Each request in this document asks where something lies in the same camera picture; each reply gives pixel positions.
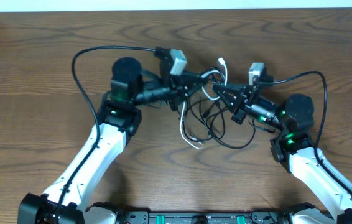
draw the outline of white backdrop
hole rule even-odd
[[[352,0],[0,0],[0,12],[352,7]]]

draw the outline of wooden tabletop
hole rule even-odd
[[[223,57],[235,83],[247,82],[253,62],[264,62],[276,79],[323,72],[329,98],[320,147],[352,181],[352,9],[0,13],[0,223],[14,223],[26,193],[41,194],[85,143],[93,118],[70,65],[79,50],[96,45],[181,49],[194,72]],[[125,56],[159,70],[147,52],[101,50],[79,59],[77,73],[96,107],[109,90],[113,62]],[[320,79],[302,78],[266,95],[281,103],[291,93],[313,98],[315,137],[323,103]],[[142,108],[142,114],[137,134],[101,179],[92,202],[205,211],[310,202],[324,209],[274,162],[273,134],[257,131],[244,150],[215,142],[196,150],[180,137],[178,115],[169,107]],[[244,144],[251,127],[225,115],[225,141]],[[193,119],[188,129],[204,133]]]

